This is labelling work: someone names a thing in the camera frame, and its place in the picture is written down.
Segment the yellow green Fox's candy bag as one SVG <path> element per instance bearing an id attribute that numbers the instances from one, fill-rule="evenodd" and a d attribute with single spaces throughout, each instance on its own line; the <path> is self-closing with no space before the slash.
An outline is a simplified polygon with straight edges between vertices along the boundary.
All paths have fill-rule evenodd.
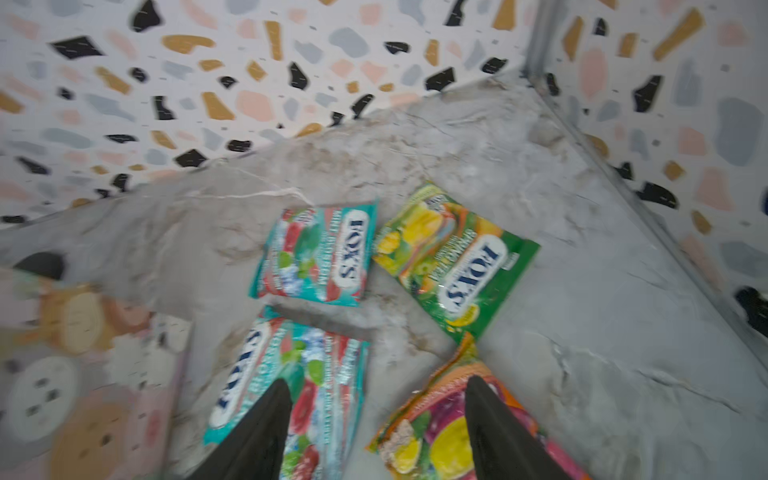
<path id="1" fill-rule="evenodd" d="M 539 249 L 426 182 L 379 230 L 373 260 L 460 342 L 484 333 Z"/>

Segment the orange Fox's candy bag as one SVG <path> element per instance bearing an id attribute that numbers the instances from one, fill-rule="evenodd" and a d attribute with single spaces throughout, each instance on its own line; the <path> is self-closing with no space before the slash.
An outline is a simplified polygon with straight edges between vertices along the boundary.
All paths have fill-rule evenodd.
<path id="1" fill-rule="evenodd" d="M 551 439 L 512 393 L 479 359 L 465 335 L 451 360 L 431 375 L 379 429 L 367 448 L 396 479 L 478 479 L 465 418 L 468 380 L 481 377 L 569 479 L 587 473 Z"/>

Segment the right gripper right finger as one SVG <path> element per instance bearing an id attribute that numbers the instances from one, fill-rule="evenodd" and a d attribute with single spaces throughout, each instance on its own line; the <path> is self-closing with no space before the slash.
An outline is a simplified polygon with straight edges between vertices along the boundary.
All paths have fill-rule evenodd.
<path id="1" fill-rule="evenodd" d="M 468 380 L 465 403 L 475 475 L 479 480 L 569 479 L 481 377 Z"/>

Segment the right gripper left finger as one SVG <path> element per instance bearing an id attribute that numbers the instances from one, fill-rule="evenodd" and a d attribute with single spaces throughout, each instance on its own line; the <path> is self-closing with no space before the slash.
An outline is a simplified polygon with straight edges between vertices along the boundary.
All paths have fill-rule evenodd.
<path id="1" fill-rule="evenodd" d="M 278 479 L 291 409 L 288 385 L 277 379 L 187 479 Z"/>

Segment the teal fruit Fox's candy bag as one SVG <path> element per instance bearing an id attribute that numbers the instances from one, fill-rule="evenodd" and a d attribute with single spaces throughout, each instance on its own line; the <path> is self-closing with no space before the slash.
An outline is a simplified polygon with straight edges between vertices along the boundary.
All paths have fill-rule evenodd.
<path id="1" fill-rule="evenodd" d="M 267 237 L 250 296 L 359 306 L 377 214 L 377 202 L 283 210 Z"/>

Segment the white paper gift bag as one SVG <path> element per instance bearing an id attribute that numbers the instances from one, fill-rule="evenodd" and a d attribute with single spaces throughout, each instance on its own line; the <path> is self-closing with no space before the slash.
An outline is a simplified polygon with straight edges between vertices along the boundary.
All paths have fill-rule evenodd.
<path id="1" fill-rule="evenodd" d="M 1 475 L 159 479 L 192 325 L 65 268 L 40 252 L 1 272 Z"/>

